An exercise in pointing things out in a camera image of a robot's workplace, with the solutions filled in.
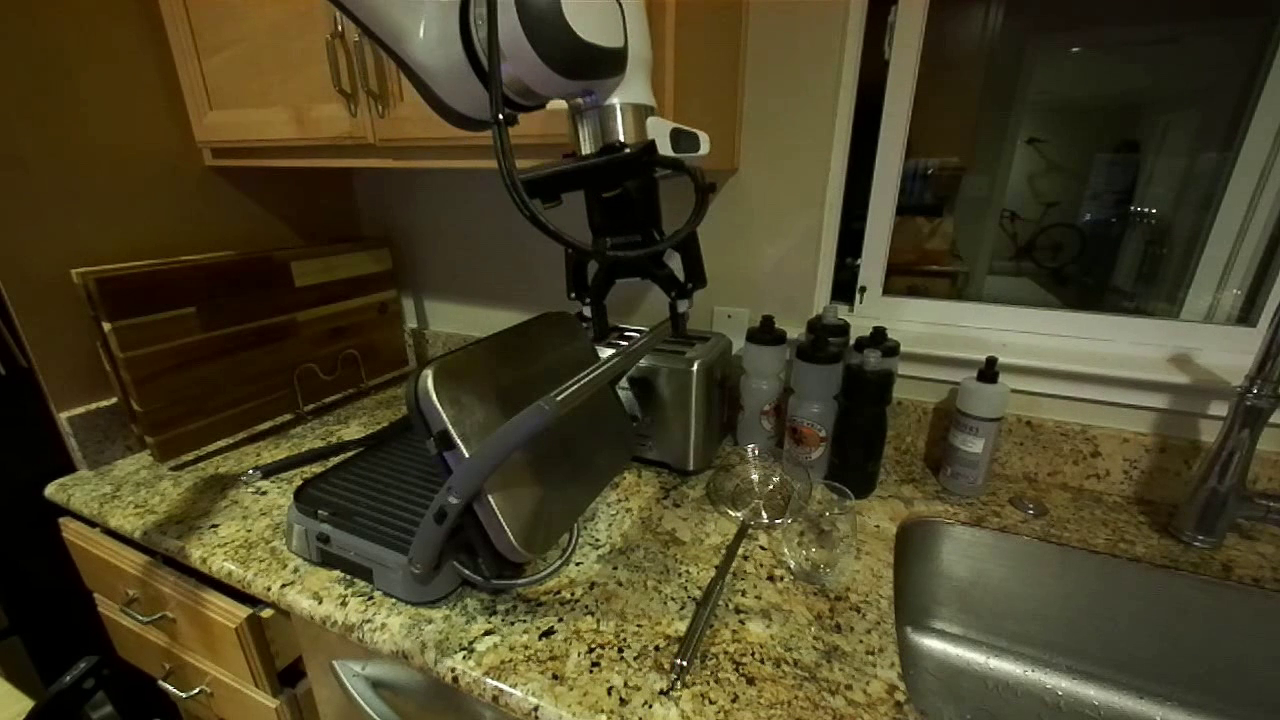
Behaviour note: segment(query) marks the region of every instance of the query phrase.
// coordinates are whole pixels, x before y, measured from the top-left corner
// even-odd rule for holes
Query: sink
[[[1007,530],[898,530],[909,702],[932,716],[1280,716],[1280,593]]]

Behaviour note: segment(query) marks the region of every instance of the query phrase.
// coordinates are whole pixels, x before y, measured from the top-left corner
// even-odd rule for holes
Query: drawer
[[[276,691],[276,671],[299,655],[287,615],[239,603],[79,521],[62,521],[79,580],[100,607],[232,678]]]
[[[297,716],[291,696],[270,696],[251,682],[237,682],[232,677],[170,642],[156,629],[140,629],[135,619],[129,619],[120,603],[105,596],[91,596],[91,599],[120,661],[156,677],[184,716],[199,716],[199,720],[291,720]]]

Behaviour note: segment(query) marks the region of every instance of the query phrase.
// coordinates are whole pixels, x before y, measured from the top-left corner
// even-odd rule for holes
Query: kitchen counter
[[[825,555],[787,551],[791,528],[752,530],[696,671],[663,691],[692,603],[735,530],[705,498],[708,472],[685,481],[638,464],[582,521],[582,546],[547,583],[414,607],[287,551],[287,497],[323,464],[239,481],[248,464],[364,437],[402,410],[397,387],[184,472],[148,454],[78,472],[50,498],[511,716],[909,716],[894,637],[894,537],[909,514],[1280,586],[1280,530],[1238,530],[1215,551],[1158,530],[1168,490],[1184,490],[1165,481],[1187,472],[1187,446],[1017,421],[992,490],[956,506],[920,459],[929,407],[898,403],[880,490],[817,497],[814,512],[837,514]]]

